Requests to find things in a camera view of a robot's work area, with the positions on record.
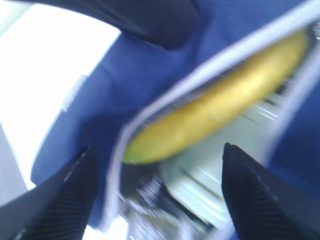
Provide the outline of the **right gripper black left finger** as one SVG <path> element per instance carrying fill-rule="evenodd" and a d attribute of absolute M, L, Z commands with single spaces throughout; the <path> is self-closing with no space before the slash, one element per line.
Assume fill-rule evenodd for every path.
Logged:
<path fill-rule="evenodd" d="M 0 208 L 2 240 L 81 240 L 98 191 L 98 166 L 84 148 L 41 184 Z"/>

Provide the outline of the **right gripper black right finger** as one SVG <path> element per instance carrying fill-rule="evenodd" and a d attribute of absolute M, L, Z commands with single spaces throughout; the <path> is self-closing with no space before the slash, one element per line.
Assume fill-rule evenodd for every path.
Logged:
<path fill-rule="evenodd" d="M 318 240 L 320 202 L 226 143 L 221 189 L 238 239 Z"/>

